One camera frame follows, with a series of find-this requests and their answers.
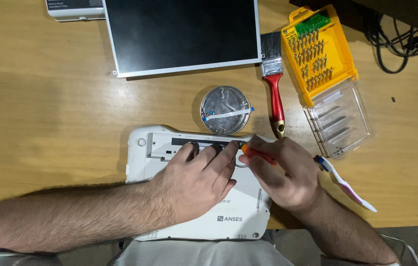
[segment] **clear plastic lid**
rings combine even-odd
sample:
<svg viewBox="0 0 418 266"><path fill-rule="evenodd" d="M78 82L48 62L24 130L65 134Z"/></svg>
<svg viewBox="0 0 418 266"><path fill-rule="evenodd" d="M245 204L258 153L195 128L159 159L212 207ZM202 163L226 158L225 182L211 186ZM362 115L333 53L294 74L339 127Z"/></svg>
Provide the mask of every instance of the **clear plastic lid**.
<svg viewBox="0 0 418 266"><path fill-rule="evenodd" d="M312 132L324 157L336 160L373 136L355 76L324 90L305 107Z"/></svg>

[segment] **black cable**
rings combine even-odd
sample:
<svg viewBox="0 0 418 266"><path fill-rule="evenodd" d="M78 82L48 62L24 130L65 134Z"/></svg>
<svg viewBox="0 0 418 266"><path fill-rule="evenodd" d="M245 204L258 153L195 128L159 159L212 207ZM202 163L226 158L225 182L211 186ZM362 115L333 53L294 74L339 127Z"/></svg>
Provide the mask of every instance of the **black cable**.
<svg viewBox="0 0 418 266"><path fill-rule="evenodd" d="M418 29L414 29L411 26L407 32L400 33L398 24L396 20L393 19L396 37L389 39L389 37L383 32L381 26L382 18L382 14L371 9L365 13L365 37L371 45L375 47L376 57L380 68L388 74L396 74L401 72L406 67L409 57L418 55L418 36L414 36L414 34L418 32ZM384 65L381 52L382 48L389 48L393 54L403 58L403 63L397 70L390 70Z"/></svg>

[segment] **wooden table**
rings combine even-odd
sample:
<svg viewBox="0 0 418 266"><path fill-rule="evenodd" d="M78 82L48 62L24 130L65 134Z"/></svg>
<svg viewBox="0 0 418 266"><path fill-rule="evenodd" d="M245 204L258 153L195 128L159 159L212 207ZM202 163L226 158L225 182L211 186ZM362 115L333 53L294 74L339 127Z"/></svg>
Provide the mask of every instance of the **wooden table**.
<svg viewBox="0 0 418 266"><path fill-rule="evenodd" d="M261 33L279 30L295 9L284 0L259 1ZM322 184L373 226L418 225L418 57L400 74L385 74L363 34L344 31L377 136L331 161L378 213L352 203L325 174ZM384 59L400 63L388 52ZM195 110L200 92L215 85L240 88L255 107L243 133L273 137L258 67L126 81L112 75L113 66L106 21L59 23L43 1L0 0L0 199L124 180L129 133L150 123L208 132ZM287 135L318 154L289 71L280 93ZM284 225L293 226L289 215L273 208L269 227Z"/></svg>

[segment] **white laptop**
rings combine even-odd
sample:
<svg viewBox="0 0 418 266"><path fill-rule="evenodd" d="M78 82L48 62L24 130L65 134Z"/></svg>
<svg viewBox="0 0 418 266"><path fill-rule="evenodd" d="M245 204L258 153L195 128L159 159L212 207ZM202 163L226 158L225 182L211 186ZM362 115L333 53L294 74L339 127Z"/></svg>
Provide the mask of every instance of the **white laptop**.
<svg viewBox="0 0 418 266"><path fill-rule="evenodd" d="M214 143L225 147L231 140L248 142L252 137L253 134L234 137L178 132L161 125L138 128L129 136L127 183L153 178L187 142L198 142L202 150ZM259 239L270 217L271 199L250 169L238 160L241 154L239 149L232 176L237 183L224 200L197 219L135 239Z"/></svg>

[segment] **black sticker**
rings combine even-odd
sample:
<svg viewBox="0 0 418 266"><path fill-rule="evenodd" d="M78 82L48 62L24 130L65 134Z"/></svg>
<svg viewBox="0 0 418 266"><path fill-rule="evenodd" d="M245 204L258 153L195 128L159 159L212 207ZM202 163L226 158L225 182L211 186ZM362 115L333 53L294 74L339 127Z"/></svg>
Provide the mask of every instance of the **black sticker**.
<svg viewBox="0 0 418 266"><path fill-rule="evenodd" d="M102 0L47 0L48 10L101 8Z"/></svg>

